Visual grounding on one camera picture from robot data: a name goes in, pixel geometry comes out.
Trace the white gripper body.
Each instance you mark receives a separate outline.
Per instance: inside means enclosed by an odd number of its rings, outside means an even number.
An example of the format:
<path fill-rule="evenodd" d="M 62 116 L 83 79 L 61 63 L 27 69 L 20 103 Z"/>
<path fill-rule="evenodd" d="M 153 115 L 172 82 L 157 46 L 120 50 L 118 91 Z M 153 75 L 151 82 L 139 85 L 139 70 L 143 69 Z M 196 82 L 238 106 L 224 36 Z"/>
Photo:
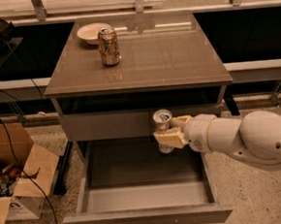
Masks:
<path fill-rule="evenodd" d="M 184 135 L 190 148 L 194 151 L 205 153 L 210 152 L 207 134 L 210 123 L 216 118 L 212 114 L 199 114 L 189 119 L 184 126 Z"/>

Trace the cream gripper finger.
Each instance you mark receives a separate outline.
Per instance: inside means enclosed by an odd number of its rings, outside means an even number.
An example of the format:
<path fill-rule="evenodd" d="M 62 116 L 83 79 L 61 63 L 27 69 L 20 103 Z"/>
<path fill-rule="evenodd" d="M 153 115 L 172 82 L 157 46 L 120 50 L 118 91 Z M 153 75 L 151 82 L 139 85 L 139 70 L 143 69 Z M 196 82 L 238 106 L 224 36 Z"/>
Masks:
<path fill-rule="evenodd" d="M 189 120 L 192 118 L 191 115 L 182 115 L 178 117 L 173 117 L 171 121 L 171 127 L 172 128 L 183 128 Z"/>
<path fill-rule="evenodd" d="M 166 132 L 154 132 L 153 136 L 158 143 L 162 145 L 169 145 L 174 148 L 182 148 L 188 144 L 184 133 L 179 127 L 171 128 Z"/>

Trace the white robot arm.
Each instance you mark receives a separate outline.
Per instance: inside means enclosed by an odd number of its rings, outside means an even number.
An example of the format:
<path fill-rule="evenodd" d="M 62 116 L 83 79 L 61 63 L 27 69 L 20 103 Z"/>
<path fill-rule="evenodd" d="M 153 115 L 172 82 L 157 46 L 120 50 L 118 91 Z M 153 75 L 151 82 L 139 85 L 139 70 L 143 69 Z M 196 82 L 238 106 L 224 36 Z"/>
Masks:
<path fill-rule="evenodd" d="M 154 137 L 162 145 L 189 146 L 200 153 L 217 151 L 253 168 L 281 170 L 281 115 L 274 112 L 250 112 L 240 119 L 178 116 Z"/>

